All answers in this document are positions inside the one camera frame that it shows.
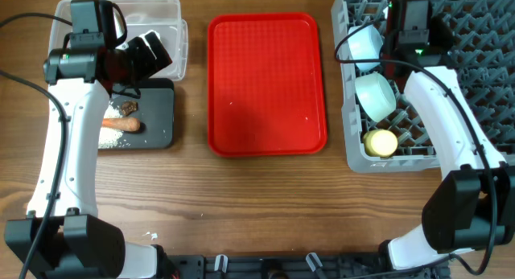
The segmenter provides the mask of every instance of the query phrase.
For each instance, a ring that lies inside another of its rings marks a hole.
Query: clear plastic bin
[[[70,2],[62,0],[57,4],[56,16],[72,20]],[[155,73],[154,78],[168,78],[179,81],[186,74],[187,24],[181,19],[179,0],[109,0],[120,6],[127,23],[127,42],[147,33],[160,34],[161,42],[171,57],[172,64]],[[51,26],[48,51],[62,47],[64,36],[72,27],[55,21]]]

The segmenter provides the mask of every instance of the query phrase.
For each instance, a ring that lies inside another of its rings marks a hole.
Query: wooden tabletop
[[[60,0],[0,0],[0,19],[23,12],[54,14]],[[188,24],[186,77],[176,83],[175,143],[166,150],[101,151],[99,217],[126,240],[161,244],[170,254],[305,255],[375,251],[420,224],[440,184],[439,170],[358,174],[347,165],[334,62],[334,0],[180,0]],[[208,147],[206,47],[220,14],[304,11],[318,23],[328,113],[328,143],[317,154],[224,159]],[[25,18],[1,29],[0,68],[39,85],[51,21]],[[35,189],[47,131],[48,100],[0,78],[0,233],[24,217]],[[144,236],[157,233],[157,240]],[[482,252],[466,256],[478,266]],[[495,249],[485,278],[515,274],[513,245]],[[0,277],[21,263],[0,243]],[[470,278],[453,264],[455,278]]]

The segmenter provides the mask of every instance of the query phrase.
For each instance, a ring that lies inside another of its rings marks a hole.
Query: red plastic tray
[[[319,36],[308,14],[216,17],[208,141],[225,157],[312,154],[327,141]]]

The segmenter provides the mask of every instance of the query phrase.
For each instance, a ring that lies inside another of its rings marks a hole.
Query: black metal base
[[[327,279],[344,279],[355,276],[388,272],[384,257],[377,252],[342,254],[340,256],[320,256],[323,274]],[[304,256],[298,257],[229,257],[227,273],[215,272],[215,258],[202,256],[169,256],[180,270],[181,279],[271,279],[285,278],[276,276],[277,266],[288,279],[319,278],[310,270]],[[374,276],[369,279],[406,278],[406,279],[449,279],[451,271],[447,264],[424,269],[418,273]]]

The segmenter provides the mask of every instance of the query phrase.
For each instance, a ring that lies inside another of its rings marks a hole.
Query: gray dish rack
[[[515,0],[431,0],[433,13],[444,13],[444,21],[455,33],[451,58],[459,65],[459,83],[476,119],[492,144],[515,163]],[[335,0],[332,26],[335,45],[347,35],[348,27],[378,20],[388,0]],[[379,31],[383,33],[385,22]],[[349,48],[339,57],[350,59]],[[420,117],[399,93],[393,81],[397,109],[376,123],[360,107],[354,88],[356,77],[369,74],[353,64],[341,64],[344,82],[344,123],[347,162],[356,172],[419,171],[439,167],[435,149]],[[381,66],[371,72],[381,72]],[[390,158],[370,157],[362,137],[374,129],[389,129],[399,147]]]

